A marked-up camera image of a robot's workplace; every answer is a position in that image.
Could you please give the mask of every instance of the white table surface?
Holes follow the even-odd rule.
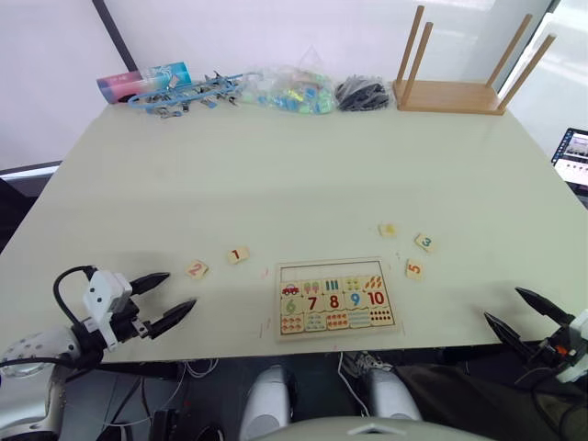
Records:
[[[381,222],[398,237],[381,238]],[[414,245],[419,232],[437,241],[433,254]],[[251,258],[229,265],[239,245]],[[514,287],[580,312],[587,250],[587,211],[508,113],[302,116],[195,104],[159,119],[108,107],[0,255],[0,347],[66,324],[51,285],[87,264],[128,278],[170,271],[138,299],[143,319],[198,298],[175,329],[106,361],[496,343],[484,311],[540,339],[556,325]],[[390,264],[400,330],[279,343],[276,263],[364,256]],[[405,277],[408,257],[424,263],[424,281]],[[193,259],[210,267],[200,281],[184,273]],[[79,317],[84,285],[64,284]]]

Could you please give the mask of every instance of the plastic bag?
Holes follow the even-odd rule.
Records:
[[[334,110],[333,84],[318,73],[295,67],[249,73],[242,101],[290,112],[322,114]]]
[[[375,110],[390,102],[390,91],[377,77],[350,76],[334,94],[341,111]]]

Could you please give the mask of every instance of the floor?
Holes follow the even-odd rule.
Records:
[[[439,361],[439,351],[434,349],[378,354],[397,365]],[[338,356],[339,353],[226,358],[203,379],[192,379],[185,374],[176,396],[166,406],[181,412],[176,439],[189,441],[202,427],[216,423],[223,427],[226,439],[236,440],[249,388],[260,372],[275,364],[284,366],[295,378],[293,421],[359,414],[352,396],[336,374]],[[205,363],[200,363],[204,370]],[[511,353],[486,356],[459,366],[472,376],[502,384],[512,384],[524,372]],[[68,383],[61,441],[96,439],[102,431],[102,422],[110,421],[135,379],[129,374],[95,371]],[[145,381],[146,398],[152,411],[160,409],[178,386],[175,380],[147,378]],[[137,391],[119,421],[132,423],[145,418],[141,394]],[[148,422],[134,425],[132,432],[135,441],[147,441]]]

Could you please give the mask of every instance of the white wall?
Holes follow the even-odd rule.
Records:
[[[568,127],[588,130],[588,2],[561,0],[526,59],[549,33],[557,38],[508,108],[551,159]]]
[[[90,0],[0,0],[0,170],[59,161],[126,72]]]
[[[213,69],[237,74],[270,63],[296,65],[313,46],[328,74],[389,79],[398,72],[419,4],[425,6],[421,28],[435,23],[419,77],[479,80],[490,76],[525,13],[532,13],[520,53],[549,0],[107,1],[140,67],[186,61],[194,77]]]

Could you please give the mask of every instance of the wooden puzzle board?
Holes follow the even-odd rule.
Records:
[[[277,266],[277,337],[389,332],[396,326],[381,259]]]

